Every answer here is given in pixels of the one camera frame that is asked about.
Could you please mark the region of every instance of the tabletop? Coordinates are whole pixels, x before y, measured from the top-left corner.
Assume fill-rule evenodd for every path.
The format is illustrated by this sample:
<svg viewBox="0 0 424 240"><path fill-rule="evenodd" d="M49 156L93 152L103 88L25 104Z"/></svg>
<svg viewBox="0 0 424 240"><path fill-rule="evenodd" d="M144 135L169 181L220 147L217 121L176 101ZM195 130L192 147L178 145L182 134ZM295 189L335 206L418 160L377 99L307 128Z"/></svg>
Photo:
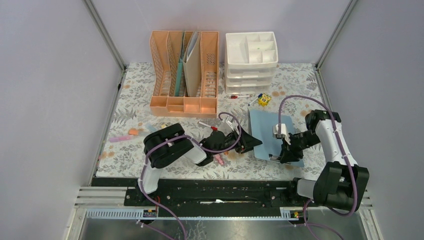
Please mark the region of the tabletop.
<svg viewBox="0 0 424 240"><path fill-rule="evenodd" d="M249 131L249 109L278 113L278 107L288 95L304 95L322 102L321 93L310 63L280 63L268 94L271 102L263 107L257 103L248 107L251 98L231 99L225 93L223 66L219 68L218 109L237 117L241 126ZM199 125L202 121L217 127L224 134L224 123L218 118L158 117L150 111L150 98L155 86L155 70L151 63L131 63L122 83L112 123L110 125L103 152L99 156L97 177L138 178L141 174L145 154L142 137L121 142L107 139L128 135L130 129L148 131L147 125L156 129L180 123L185 134L197 141L210 135L210 128ZM282 114L290 116L297 132L306 130L305 116L311 110L321 109L315 102L301 98L291 98L283 106ZM235 150L221 153L222 161L216 159L206 166L199 167L181 157L162 171L161 178L168 179L230 179L230 180L292 180L304 178L316 180L324 168L325 157L321 144L303 151L304 167L280 164L269 160L256 159L254 152L238 154Z"/></svg>

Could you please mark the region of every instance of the yellow object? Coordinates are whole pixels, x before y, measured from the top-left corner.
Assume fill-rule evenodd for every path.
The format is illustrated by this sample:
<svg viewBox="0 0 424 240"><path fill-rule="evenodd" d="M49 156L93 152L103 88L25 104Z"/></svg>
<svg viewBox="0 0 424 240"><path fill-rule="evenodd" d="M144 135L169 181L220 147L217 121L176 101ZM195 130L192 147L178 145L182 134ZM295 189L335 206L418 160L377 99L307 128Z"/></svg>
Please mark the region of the yellow object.
<svg viewBox="0 0 424 240"><path fill-rule="evenodd" d="M271 99L272 99L271 96L269 96L269 95L267 95L265 93L262 93L262 96L260 96L258 98L257 103L259 105L261 105L262 107L265 107L266 105L268 105L268 103L271 101Z"/></svg>

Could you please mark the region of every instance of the leaf pattern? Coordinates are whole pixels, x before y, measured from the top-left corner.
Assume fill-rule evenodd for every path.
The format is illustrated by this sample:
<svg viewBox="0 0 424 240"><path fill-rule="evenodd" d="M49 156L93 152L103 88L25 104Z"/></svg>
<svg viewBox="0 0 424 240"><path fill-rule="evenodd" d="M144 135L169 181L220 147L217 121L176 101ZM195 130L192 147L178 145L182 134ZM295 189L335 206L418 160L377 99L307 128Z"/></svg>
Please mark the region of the leaf pattern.
<svg viewBox="0 0 424 240"><path fill-rule="evenodd" d="M252 94L251 98L231 99L229 95L225 94L225 81L222 78L223 67L221 64L218 112L230 112L236 115L241 126L249 132L250 120L247 105L256 94ZM160 129L162 125L169 126L180 123L186 134L200 141L209 136L212 130L199 125L198 121L215 126L225 134L229 132L218 118L153 116L149 105L155 86L155 77L151 63L131 63L129 65L107 138L127 135L130 129L148 131L148 128L145 127L146 124ZM288 95L306 95L322 101L313 66L309 63L280 64L271 83L269 94L272 99L267 106L262 107L256 103L249 109L277 113L281 100ZM292 98L285 102L282 112L292 118L294 129L301 132L306 130L304 114L314 109L321 109L321 107L305 99ZM103 152L99 156L96 176L138 178L145 159L143 149L142 137L121 142L106 141ZM233 180L317 179L325 165L321 144L306 149L303 154L305 164L303 168L256 159L252 151L245 154L238 154L234 150L227 154L222 153L221 158L224 165L220 165L214 160L203 167L182 157L166 167L162 171L161 177Z"/></svg>

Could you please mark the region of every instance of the orange object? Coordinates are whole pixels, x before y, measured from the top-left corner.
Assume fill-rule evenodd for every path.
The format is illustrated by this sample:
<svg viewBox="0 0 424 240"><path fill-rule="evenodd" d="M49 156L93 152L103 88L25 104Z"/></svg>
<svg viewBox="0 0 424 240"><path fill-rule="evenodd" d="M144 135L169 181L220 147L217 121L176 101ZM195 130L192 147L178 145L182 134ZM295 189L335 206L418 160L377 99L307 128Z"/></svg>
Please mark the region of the orange object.
<svg viewBox="0 0 424 240"><path fill-rule="evenodd" d="M187 41L193 32L186 31ZM180 58L182 31L153 31L150 51L156 83L150 109L158 117L216 118L218 107L219 32L202 31L200 37L201 83L196 97L173 96Z"/></svg>
<svg viewBox="0 0 424 240"><path fill-rule="evenodd" d="M139 135L139 131L137 129L132 128L128 131L128 134L129 135Z"/></svg>

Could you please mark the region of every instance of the red marker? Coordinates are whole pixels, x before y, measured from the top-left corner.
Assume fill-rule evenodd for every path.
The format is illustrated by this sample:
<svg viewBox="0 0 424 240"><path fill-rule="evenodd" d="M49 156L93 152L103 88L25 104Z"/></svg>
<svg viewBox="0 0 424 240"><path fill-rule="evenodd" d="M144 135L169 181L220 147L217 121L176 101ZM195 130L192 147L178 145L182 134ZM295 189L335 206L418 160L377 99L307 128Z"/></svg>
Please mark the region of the red marker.
<svg viewBox="0 0 424 240"><path fill-rule="evenodd" d="M214 131L218 131L218 128L216 128L216 127L214 127L214 126L209 126L208 124L206 124L206 123L204 123L204 122L201 122L201 121L199 121L198 123L199 123L199 124L201 124L201 125L203 125L203 126L205 126L205 127L210 128L210 129L212 129L212 130L214 130Z"/></svg>
<svg viewBox="0 0 424 240"><path fill-rule="evenodd" d="M231 95L231 99L250 98L250 95Z"/></svg>

